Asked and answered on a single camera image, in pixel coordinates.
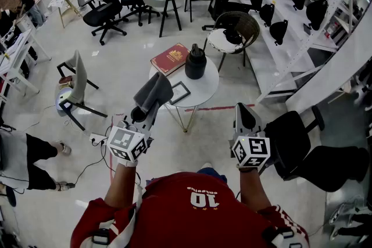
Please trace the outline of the person's red jersey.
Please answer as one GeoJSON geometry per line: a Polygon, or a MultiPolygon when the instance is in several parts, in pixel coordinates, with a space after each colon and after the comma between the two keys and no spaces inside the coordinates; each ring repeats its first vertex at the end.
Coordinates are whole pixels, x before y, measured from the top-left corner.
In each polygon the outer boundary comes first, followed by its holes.
{"type": "Polygon", "coordinates": [[[223,181],[179,172],[127,208],[90,201],[70,248],[309,248],[309,238],[280,206],[254,212],[223,181]]]}

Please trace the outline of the white seat cushion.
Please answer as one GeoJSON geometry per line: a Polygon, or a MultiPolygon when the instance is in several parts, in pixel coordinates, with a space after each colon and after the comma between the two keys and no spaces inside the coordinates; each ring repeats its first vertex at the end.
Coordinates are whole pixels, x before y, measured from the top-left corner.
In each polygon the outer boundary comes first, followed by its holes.
{"type": "Polygon", "coordinates": [[[208,34],[207,41],[212,47],[223,53],[234,53],[243,47],[243,43],[232,44],[229,42],[223,33],[224,30],[224,28],[214,29],[208,34]]]}

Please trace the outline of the small black bag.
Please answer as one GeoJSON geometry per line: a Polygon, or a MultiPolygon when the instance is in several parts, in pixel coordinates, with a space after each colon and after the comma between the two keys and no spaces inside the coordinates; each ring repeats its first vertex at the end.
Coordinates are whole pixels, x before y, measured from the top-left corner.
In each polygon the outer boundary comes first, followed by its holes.
{"type": "Polygon", "coordinates": [[[242,37],[237,30],[227,28],[223,31],[223,34],[225,35],[226,40],[231,44],[239,45],[242,43],[242,37]]]}

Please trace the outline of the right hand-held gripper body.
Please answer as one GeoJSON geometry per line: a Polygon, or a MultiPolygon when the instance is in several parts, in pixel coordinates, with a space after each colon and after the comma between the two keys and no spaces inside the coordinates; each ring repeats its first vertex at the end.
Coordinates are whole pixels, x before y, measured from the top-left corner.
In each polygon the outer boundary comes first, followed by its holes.
{"type": "Polygon", "coordinates": [[[270,139],[260,132],[235,132],[229,140],[231,158],[240,167],[262,169],[271,155],[270,139]]]}

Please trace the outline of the person's left forearm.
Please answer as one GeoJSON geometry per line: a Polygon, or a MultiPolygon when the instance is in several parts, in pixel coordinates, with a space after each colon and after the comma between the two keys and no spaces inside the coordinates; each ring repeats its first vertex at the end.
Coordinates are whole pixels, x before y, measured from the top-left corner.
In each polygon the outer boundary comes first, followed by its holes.
{"type": "Polygon", "coordinates": [[[136,166],[118,164],[104,202],[113,208],[123,209],[133,204],[136,166]]]}

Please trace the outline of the white round floor device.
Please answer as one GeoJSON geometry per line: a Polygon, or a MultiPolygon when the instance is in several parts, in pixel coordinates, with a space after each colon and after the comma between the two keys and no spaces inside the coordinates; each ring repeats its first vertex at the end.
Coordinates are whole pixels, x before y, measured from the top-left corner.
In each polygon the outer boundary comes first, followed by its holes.
{"type": "Polygon", "coordinates": [[[72,93],[72,88],[70,87],[62,88],[58,90],[56,93],[55,107],[56,107],[57,114],[61,117],[64,117],[67,115],[65,110],[67,110],[68,112],[73,112],[77,108],[72,103],[65,102],[65,100],[71,95],[71,93],[72,93]]]}

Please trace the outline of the white desk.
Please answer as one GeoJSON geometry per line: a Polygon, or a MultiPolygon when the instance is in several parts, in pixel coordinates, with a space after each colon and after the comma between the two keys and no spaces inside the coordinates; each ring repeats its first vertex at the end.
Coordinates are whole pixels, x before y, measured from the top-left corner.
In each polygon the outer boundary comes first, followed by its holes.
{"type": "Polygon", "coordinates": [[[12,88],[25,95],[25,92],[22,92],[21,89],[13,82],[11,79],[18,78],[27,88],[32,90],[35,94],[38,94],[40,90],[34,86],[28,79],[20,74],[20,65],[22,61],[28,57],[35,65],[37,61],[34,60],[28,53],[30,47],[38,48],[41,53],[46,57],[47,60],[52,58],[47,54],[42,45],[38,42],[36,37],[33,34],[32,29],[29,29],[21,33],[16,42],[6,50],[9,58],[2,55],[2,61],[0,63],[0,78],[4,81],[5,84],[10,85],[12,88]]]}

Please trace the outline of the person's left hand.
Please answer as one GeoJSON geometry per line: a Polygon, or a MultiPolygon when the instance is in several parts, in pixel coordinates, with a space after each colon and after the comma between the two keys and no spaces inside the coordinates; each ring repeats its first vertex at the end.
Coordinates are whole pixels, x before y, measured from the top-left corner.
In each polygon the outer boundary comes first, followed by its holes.
{"type": "Polygon", "coordinates": [[[129,167],[136,168],[136,166],[138,164],[137,160],[136,161],[128,161],[126,159],[120,159],[120,158],[117,159],[117,162],[119,164],[121,164],[122,166],[127,167],[127,168],[129,168],[129,167]]]}

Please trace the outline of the dark wicker chair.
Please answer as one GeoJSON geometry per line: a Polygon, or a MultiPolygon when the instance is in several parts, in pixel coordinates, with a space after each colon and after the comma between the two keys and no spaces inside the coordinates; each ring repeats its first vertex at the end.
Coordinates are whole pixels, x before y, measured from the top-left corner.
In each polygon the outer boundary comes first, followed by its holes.
{"type": "MultiPolygon", "coordinates": [[[[220,69],[227,55],[236,55],[239,53],[243,53],[243,66],[245,66],[247,57],[246,50],[256,41],[260,33],[260,27],[256,19],[244,12],[227,12],[223,13],[218,17],[218,19],[215,21],[212,30],[218,28],[224,29],[230,28],[233,30],[237,30],[240,36],[242,37],[243,47],[234,53],[222,52],[223,56],[221,58],[217,71],[220,72],[220,69]]],[[[210,43],[208,43],[206,37],[203,49],[206,48],[207,44],[210,43]]]]}

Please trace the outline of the black picture frame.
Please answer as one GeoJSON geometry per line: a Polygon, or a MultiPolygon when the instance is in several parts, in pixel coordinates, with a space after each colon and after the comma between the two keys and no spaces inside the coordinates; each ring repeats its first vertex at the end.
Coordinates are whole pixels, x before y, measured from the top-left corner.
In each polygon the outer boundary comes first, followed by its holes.
{"type": "Polygon", "coordinates": [[[178,83],[174,84],[171,88],[173,91],[173,96],[169,100],[169,103],[171,105],[178,103],[179,101],[183,100],[184,98],[188,97],[191,94],[189,89],[185,86],[185,84],[182,81],[179,81],[178,83]]]}

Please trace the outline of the grey knitted sock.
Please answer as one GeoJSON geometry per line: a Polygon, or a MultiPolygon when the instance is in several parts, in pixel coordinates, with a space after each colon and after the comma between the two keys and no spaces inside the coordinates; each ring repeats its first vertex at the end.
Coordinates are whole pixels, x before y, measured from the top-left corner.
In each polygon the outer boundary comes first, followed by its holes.
{"type": "Polygon", "coordinates": [[[155,103],[161,106],[168,102],[173,95],[170,81],[158,71],[142,86],[133,99],[137,107],[147,114],[155,103]]]}

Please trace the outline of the white power strip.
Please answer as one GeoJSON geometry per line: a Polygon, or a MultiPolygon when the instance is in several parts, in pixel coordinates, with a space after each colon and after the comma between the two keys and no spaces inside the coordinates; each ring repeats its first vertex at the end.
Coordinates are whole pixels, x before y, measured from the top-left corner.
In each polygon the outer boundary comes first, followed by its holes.
{"type": "Polygon", "coordinates": [[[90,142],[92,146],[102,146],[106,144],[108,137],[101,134],[91,133],[90,142]]]}

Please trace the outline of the person's right forearm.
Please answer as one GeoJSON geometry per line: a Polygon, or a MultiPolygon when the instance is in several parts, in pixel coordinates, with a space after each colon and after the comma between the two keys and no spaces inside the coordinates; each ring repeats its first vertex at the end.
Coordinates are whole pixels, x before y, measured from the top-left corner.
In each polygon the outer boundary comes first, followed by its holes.
{"type": "Polygon", "coordinates": [[[240,168],[241,202],[254,212],[266,209],[271,203],[263,189],[256,168],[240,168]]]}

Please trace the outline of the white shelving rack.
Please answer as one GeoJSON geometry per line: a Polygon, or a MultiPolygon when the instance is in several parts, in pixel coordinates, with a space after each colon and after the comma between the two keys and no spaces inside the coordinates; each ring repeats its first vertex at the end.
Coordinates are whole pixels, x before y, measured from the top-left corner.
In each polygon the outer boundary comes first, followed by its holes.
{"type": "MultiPolygon", "coordinates": [[[[251,0],[239,0],[249,4],[251,0]]],[[[334,42],[336,49],[332,52],[322,49],[311,48],[309,44],[314,38],[304,43],[299,49],[283,49],[271,45],[262,34],[263,26],[259,15],[250,11],[260,27],[260,35],[257,41],[247,50],[248,59],[253,68],[260,95],[258,102],[270,99],[286,100],[290,98],[306,81],[325,64],[339,49],[339,42],[330,36],[331,21],[335,20],[339,13],[351,15],[352,9],[346,4],[347,0],[338,0],[338,4],[331,4],[331,12],[326,15],[326,24],[323,35],[334,42]]]]}

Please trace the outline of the round white side table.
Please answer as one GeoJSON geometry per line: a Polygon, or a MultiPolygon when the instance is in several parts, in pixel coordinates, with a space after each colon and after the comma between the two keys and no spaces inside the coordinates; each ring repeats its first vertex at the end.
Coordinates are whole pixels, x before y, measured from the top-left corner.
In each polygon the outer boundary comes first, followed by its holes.
{"type": "Polygon", "coordinates": [[[185,66],[180,67],[178,70],[167,76],[171,85],[181,82],[191,93],[174,105],[171,103],[165,103],[162,107],[169,112],[184,133],[187,133],[190,129],[192,120],[196,115],[198,108],[212,98],[219,86],[219,73],[217,67],[209,57],[207,57],[206,60],[207,64],[205,72],[203,77],[200,79],[192,80],[188,78],[185,74],[185,66]],[[192,111],[186,124],[182,121],[180,109],[191,109],[192,111]]]}

